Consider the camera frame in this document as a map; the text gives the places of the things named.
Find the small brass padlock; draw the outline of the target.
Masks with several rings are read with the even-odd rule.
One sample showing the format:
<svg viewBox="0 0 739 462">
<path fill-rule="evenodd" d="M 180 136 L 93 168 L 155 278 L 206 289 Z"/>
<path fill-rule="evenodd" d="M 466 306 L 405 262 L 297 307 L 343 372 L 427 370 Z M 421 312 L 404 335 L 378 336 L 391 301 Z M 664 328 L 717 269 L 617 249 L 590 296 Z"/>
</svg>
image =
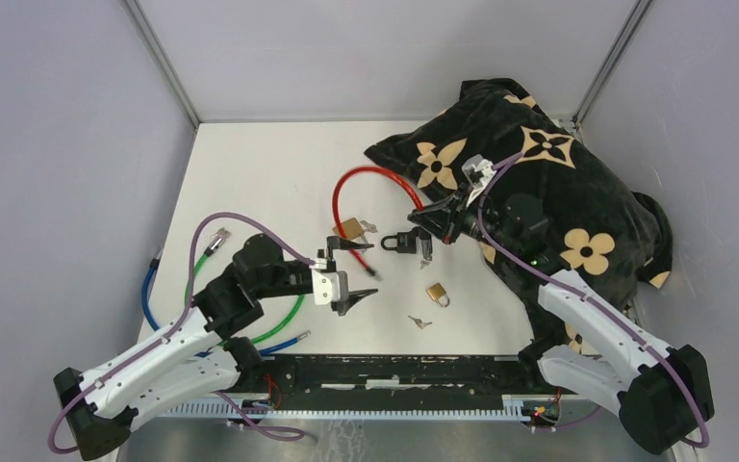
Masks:
<svg viewBox="0 0 739 462">
<path fill-rule="evenodd" d="M 425 289 L 427 296 L 438 306 L 446 308 L 450 305 L 450 297 L 440 283 L 435 283 Z"/>
</svg>

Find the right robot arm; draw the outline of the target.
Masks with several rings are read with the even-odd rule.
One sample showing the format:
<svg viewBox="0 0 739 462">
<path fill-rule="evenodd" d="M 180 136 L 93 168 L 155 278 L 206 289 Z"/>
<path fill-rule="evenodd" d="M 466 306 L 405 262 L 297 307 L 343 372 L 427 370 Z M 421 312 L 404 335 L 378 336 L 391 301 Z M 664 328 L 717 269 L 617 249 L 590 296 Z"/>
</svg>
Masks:
<svg viewBox="0 0 739 462">
<path fill-rule="evenodd" d="M 553 385 L 615 415 L 642 449 L 661 454 L 677 443 L 709 445 L 714 402 L 707 363 L 693 346 L 675 348 L 623 316 L 548 244 L 542 201 L 517 193 L 501 205 L 458 192 L 413 210 L 408 219 L 444 244 L 465 235 L 505 257 L 503 279 L 527 306 L 571 326 L 596 355 L 542 341 L 525 348 L 520 385 L 541 393 Z"/>
</svg>

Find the large brass padlock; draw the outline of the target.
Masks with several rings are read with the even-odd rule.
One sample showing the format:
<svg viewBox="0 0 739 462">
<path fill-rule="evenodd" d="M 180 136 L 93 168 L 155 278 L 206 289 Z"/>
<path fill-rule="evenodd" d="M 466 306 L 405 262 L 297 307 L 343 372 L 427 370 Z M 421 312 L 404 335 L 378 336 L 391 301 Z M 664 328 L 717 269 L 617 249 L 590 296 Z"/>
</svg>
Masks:
<svg viewBox="0 0 739 462">
<path fill-rule="evenodd" d="M 362 222 L 357 218 L 349 218 L 340 222 L 332 228 L 332 231 L 343 239 L 349 241 L 361 243 L 366 243 L 368 241 L 366 237 L 367 230 Z"/>
</svg>

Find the red cable lock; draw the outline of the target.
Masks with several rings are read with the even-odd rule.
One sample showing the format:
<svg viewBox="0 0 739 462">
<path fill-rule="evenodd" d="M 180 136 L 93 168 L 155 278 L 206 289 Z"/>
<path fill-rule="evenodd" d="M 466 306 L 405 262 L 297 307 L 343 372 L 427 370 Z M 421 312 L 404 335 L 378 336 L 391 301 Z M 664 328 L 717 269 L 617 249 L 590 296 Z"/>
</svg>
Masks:
<svg viewBox="0 0 739 462">
<path fill-rule="evenodd" d="M 335 221 L 337 235 L 340 238 L 345 238 L 343 221 L 341 220 L 340 209 L 339 209 L 340 196 L 341 196 L 342 190 L 346 182 L 349 181 L 352 177 L 360 175 L 360 174 L 370 174 L 370 173 L 381 175 L 395 182 L 396 184 L 398 184 L 410 197 L 410 199 L 412 200 L 415 206 L 416 211 L 420 211 L 424 208 L 424 204 L 421 201 L 420 196 L 416 192 L 415 188 L 412 187 L 403 177 L 394 173 L 393 171 L 387 168 L 376 167 L 376 166 L 359 166 L 359 167 L 352 168 L 349 171 L 347 171 L 338 180 L 332 192 L 332 196 L 331 196 L 331 211 L 333 214 L 333 219 Z"/>
</svg>

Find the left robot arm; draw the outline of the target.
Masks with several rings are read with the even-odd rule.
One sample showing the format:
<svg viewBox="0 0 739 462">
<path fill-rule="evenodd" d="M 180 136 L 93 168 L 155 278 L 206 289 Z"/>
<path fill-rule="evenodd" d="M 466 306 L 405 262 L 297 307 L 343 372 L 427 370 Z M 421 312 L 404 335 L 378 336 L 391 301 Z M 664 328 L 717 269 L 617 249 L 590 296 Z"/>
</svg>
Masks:
<svg viewBox="0 0 739 462">
<path fill-rule="evenodd" d="M 305 263 L 286 259 L 282 245 L 266 234 L 250 237 L 187 311 L 99 366 L 58 372 L 53 383 L 62 413 L 55 423 L 67 424 L 74 451 L 92 461 L 183 402 L 234 386 L 257 389 L 265 376 L 263 359 L 241 332 L 263 316 L 262 300 L 310 295 L 344 315 L 373 291 L 349 290 L 334 253 L 362 247 L 330 236 L 317 258 Z"/>
</svg>

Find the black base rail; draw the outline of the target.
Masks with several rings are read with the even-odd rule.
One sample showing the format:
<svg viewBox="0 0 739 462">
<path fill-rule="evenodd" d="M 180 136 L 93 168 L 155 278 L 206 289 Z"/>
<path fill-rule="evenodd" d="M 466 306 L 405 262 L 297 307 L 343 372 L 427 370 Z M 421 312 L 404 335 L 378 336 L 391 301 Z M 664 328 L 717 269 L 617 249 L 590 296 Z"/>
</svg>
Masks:
<svg viewBox="0 0 739 462">
<path fill-rule="evenodd" d="M 512 355 L 278 353 L 228 393 L 281 411 L 495 411 L 505 397 L 557 390 Z"/>
</svg>

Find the large padlock keys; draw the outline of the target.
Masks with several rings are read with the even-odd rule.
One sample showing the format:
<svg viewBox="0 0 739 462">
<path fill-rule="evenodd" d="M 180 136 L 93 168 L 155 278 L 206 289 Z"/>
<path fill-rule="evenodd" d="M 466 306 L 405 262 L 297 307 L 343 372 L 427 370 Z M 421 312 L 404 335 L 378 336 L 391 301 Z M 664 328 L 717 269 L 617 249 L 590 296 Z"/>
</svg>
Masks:
<svg viewBox="0 0 739 462">
<path fill-rule="evenodd" d="M 366 233 L 377 233 L 378 232 L 377 227 L 374 224 L 369 223 L 366 220 L 360 220 L 360 224 L 362 226 L 362 229 Z"/>
</svg>

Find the black floral blanket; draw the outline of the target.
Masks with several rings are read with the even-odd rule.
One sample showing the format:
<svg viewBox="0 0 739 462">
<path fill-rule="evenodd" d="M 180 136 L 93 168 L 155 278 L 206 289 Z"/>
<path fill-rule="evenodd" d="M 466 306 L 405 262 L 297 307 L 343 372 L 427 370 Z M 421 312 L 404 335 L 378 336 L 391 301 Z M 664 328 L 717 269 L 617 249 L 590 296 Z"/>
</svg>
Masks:
<svg viewBox="0 0 739 462">
<path fill-rule="evenodd" d="M 617 309 L 640 283 L 660 288 L 672 270 L 673 231 L 662 207 L 631 190 L 513 79 L 465 81 L 452 106 L 366 155 L 435 202 L 466 185 L 462 166 L 472 157 L 515 159 L 469 211 L 484 218 L 484 259 L 524 304 L 537 341 L 577 352 L 585 346 L 537 304 L 537 286 L 558 270 L 576 270 Z"/>
</svg>

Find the small padlock keys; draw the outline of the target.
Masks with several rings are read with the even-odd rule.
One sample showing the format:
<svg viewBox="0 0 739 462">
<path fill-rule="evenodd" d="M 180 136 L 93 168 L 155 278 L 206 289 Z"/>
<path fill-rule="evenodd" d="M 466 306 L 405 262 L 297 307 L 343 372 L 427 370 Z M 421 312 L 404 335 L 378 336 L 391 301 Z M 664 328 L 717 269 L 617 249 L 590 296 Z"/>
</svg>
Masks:
<svg viewBox="0 0 739 462">
<path fill-rule="evenodd" d="M 433 324 L 432 321 L 423 321 L 422 319 L 409 316 L 409 319 L 415 324 L 418 329 L 425 329 L 426 327 Z"/>
</svg>

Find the red cable lock keys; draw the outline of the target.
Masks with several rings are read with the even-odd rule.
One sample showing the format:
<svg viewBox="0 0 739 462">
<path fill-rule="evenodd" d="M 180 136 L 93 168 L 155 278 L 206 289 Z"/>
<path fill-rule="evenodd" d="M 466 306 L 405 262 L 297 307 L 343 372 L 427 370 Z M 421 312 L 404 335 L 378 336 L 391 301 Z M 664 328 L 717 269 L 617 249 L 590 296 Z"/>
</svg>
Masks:
<svg viewBox="0 0 739 462">
<path fill-rule="evenodd" d="M 424 236 L 418 237 L 420 249 L 420 268 L 423 270 L 433 261 L 433 244 L 431 236 L 426 233 Z"/>
</svg>

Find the black padlock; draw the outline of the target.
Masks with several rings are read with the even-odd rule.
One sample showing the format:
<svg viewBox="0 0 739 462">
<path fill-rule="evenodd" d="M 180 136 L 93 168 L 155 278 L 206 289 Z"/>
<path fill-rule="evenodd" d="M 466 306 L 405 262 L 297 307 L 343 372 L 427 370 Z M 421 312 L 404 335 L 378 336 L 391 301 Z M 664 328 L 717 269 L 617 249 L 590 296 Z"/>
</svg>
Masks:
<svg viewBox="0 0 739 462">
<path fill-rule="evenodd" d="M 409 231 L 397 232 L 393 235 L 385 236 L 382 238 L 380 244 L 381 247 L 387 251 L 394 251 L 400 254 L 420 255 L 418 237 L 424 236 L 426 233 L 428 232 L 425 229 L 416 226 Z"/>
</svg>

